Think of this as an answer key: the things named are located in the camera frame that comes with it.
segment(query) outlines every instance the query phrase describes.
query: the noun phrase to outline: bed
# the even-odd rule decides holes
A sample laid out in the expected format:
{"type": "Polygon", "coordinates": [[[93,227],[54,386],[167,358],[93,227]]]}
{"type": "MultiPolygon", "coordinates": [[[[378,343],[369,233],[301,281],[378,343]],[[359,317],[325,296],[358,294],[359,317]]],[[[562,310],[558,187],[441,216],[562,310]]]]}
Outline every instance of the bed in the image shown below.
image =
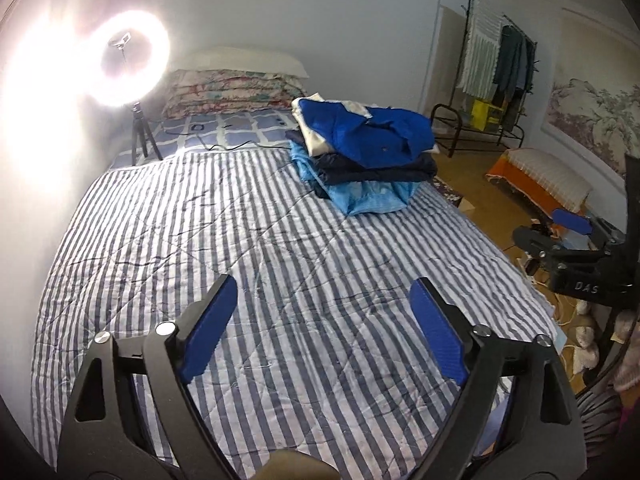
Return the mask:
{"type": "MultiPolygon", "coordinates": [[[[106,172],[73,216],[34,346],[34,439],[50,462],[95,333],[145,333],[222,272],[238,280],[238,309],[190,391],[245,478],[283,447],[346,479],[414,466],[457,393],[410,313],[419,276],[501,336],[554,335],[546,301],[428,184],[403,211],[345,218],[298,180],[286,150],[200,151],[106,172]]],[[[172,460],[148,386],[136,386],[172,460]]]]}

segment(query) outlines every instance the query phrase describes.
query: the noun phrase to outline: ring light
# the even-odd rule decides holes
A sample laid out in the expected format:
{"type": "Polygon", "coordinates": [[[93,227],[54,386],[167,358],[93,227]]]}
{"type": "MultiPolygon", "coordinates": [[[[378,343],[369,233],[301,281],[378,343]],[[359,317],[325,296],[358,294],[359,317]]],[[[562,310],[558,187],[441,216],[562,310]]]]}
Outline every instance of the ring light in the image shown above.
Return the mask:
{"type": "Polygon", "coordinates": [[[159,81],[169,59],[169,37],[154,15],[142,10],[128,10],[103,23],[89,38],[86,46],[87,90],[98,102],[107,106],[134,103],[143,98],[159,81]],[[111,38],[123,30],[136,30],[151,44],[150,59],[134,75],[107,76],[102,69],[102,56],[111,38]]]}

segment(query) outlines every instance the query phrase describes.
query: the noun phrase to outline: orange cloth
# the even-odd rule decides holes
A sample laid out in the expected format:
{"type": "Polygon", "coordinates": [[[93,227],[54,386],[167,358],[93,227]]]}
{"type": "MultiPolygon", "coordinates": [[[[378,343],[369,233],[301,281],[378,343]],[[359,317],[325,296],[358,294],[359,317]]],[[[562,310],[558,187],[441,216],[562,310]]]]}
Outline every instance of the orange cloth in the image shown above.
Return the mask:
{"type": "Polygon", "coordinates": [[[519,170],[507,160],[507,156],[501,156],[494,166],[487,172],[486,177],[503,178],[511,186],[524,194],[531,200],[540,210],[551,218],[551,213],[555,209],[564,209],[561,203],[553,198],[540,184],[533,180],[524,171],[519,170]]]}

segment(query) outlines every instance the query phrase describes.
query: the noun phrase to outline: small pillow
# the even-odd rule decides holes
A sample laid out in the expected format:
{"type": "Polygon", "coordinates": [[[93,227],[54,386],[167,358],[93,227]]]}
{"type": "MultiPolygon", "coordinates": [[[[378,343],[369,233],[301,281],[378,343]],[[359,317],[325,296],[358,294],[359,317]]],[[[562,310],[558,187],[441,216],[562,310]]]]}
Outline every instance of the small pillow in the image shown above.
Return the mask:
{"type": "Polygon", "coordinates": [[[216,46],[195,52],[170,64],[170,70],[241,70],[309,77],[305,67],[285,52],[216,46]]]}
{"type": "Polygon", "coordinates": [[[507,150],[507,160],[537,182],[567,211],[577,213],[592,186],[559,158],[532,148],[507,150]]]}

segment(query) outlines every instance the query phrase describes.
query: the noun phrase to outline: white cloth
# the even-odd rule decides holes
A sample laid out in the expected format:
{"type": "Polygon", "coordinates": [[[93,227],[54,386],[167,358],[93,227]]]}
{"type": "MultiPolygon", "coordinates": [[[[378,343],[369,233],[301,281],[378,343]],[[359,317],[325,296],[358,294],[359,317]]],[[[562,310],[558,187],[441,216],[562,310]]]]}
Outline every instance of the white cloth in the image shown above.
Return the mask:
{"type": "Polygon", "coordinates": [[[492,96],[504,19],[484,0],[472,0],[465,62],[458,87],[481,99],[492,96]]]}
{"type": "Polygon", "coordinates": [[[507,160],[527,174],[562,207],[577,213],[593,189],[583,177],[575,173],[562,160],[533,148],[507,150],[507,160]]]}
{"type": "Polygon", "coordinates": [[[309,152],[310,156],[324,155],[325,153],[334,153],[335,150],[324,139],[323,136],[313,131],[306,124],[305,118],[302,115],[302,110],[300,110],[300,99],[310,99],[312,101],[318,102],[342,103],[349,112],[361,115],[363,117],[366,117],[367,119],[372,116],[364,104],[357,103],[356,101],[328,101],[326,99],[323,99],[320,94],[313,94],[310,97],[299,97],[298,99],[294,99],[291,103],[291,110],[293,113],[293,117],[298,121],[298,124],[300,125],[300,132],[302,133],[302,136],[305,137],[306,150],[309,152]]]}

